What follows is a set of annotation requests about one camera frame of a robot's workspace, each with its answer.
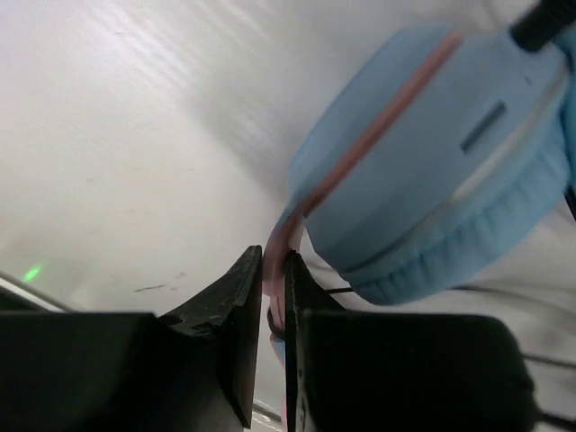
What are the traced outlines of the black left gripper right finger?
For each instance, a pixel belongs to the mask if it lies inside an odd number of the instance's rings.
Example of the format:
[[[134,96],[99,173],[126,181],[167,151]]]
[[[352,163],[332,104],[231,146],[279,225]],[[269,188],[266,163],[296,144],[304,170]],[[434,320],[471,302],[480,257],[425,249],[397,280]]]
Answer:
[[[285,269],[291,431],[530,431],[518,343],[480,315],[343,308],[291,254]]]

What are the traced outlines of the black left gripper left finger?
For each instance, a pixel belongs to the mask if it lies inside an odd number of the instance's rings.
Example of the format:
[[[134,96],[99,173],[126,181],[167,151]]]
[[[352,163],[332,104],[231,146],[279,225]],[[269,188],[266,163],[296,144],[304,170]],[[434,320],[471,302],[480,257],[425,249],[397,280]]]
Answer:
[[[170,312],[82,312],[1,278],[4,431],[241,431],[252,421],[262,249]]]

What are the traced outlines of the blue pink cat headphones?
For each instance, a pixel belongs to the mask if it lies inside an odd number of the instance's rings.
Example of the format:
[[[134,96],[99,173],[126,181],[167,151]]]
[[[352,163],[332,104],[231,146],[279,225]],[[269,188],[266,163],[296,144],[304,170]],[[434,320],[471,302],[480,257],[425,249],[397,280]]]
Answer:
[[[575,30],[516,24],[459,36],[401,31],[298,150],[291,200],[265,251],[271,342],[284,358],[288,253],[308,235],[380,311],[431,311],[471,293],[548,328],[575,329],[565,291],[481,282],[555,205],[575,200]]]

